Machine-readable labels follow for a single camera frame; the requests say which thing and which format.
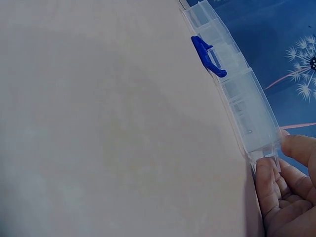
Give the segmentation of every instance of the blue clip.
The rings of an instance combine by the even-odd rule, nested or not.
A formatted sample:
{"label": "blue clip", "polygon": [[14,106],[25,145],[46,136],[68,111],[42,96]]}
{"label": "blue clip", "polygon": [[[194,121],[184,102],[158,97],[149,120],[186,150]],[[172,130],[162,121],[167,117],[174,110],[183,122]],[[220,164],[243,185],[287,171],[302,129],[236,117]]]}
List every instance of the blue clip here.
{"label": "blue clip", "polygon": [[225,77],[227,75],[226,70],[221,70],[218,67],[216,67],[212,63],[212,61],[208,55],[208,50],[210,48],[212,48],[213,46],[205,43],[205,41],[202,40],[199,36],[192,36],[191,40],[192,40],[194,47],[197,50],[197,54],[199,55],[199,58],[201,59],[203,66],[205,66],[207,69],[211,70],[218,77],[220,77],[220,78]]}

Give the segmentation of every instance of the beige wall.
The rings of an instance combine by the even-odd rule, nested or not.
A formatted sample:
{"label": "beige wall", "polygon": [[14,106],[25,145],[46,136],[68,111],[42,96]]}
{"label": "beige wall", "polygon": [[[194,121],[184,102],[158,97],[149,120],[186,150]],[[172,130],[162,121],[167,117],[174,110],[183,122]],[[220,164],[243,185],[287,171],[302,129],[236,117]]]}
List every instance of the beige wall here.
{"label": "beige wall", "polygon": [[173,0],[0,1],[3,236],[262,234]]}

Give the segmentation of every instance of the clear plastic box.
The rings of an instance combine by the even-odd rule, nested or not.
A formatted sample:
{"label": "clear plastic box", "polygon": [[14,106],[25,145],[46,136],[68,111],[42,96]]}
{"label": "clear plastic box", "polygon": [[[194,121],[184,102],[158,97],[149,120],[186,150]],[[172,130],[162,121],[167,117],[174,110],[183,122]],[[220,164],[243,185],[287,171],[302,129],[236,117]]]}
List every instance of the clear plastic box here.
{"label": "clear plastic box", "polygon": [[279,169],[277,151],[281,133],[277,120],[253,70],[229,30],[207,0],[184,10],[180,8],[194,35],[206,48],[211,62],[227,75],[218,77],[210,70],[238,134],[239,144],[255,172],[256,161],[272,157]]}

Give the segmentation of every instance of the dandelion print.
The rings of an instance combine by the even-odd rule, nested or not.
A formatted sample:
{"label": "dandelion print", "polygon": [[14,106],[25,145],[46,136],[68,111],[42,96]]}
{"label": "dandelion print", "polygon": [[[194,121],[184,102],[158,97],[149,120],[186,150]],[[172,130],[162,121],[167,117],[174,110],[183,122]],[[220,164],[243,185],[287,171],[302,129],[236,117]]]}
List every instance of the dandelion print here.
{"label": "dandelion print", "polygon": [[289,74],[276,80],[266,89],[277,84],[285,78],[291,78],[299,82],[297,93],[304,100],[316,99],[316,39],[314,36],[307,36],[299,39],[295,47],[286,50],[286,58],[293,62],[293,70]]}

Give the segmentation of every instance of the blue background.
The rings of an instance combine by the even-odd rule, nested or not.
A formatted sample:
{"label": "blue background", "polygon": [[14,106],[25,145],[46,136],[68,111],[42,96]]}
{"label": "blue background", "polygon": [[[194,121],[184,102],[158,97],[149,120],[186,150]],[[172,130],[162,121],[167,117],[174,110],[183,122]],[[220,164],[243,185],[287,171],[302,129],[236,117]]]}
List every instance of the blue background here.
{"label": "blue background", "polygon": [[[255,72],[268,87],[293,69],[286,50],[306,36],[316,35],[316,0],[208,0],[230,30]],[[190,6],[197,0],[188,0]],[[280,126],[316,122],[316,99],[305,101],[290,77],[265,90]],[[292,128],[291,134],[316,137],[316,126]],[[307,169],[282,155],[287,162]]]}

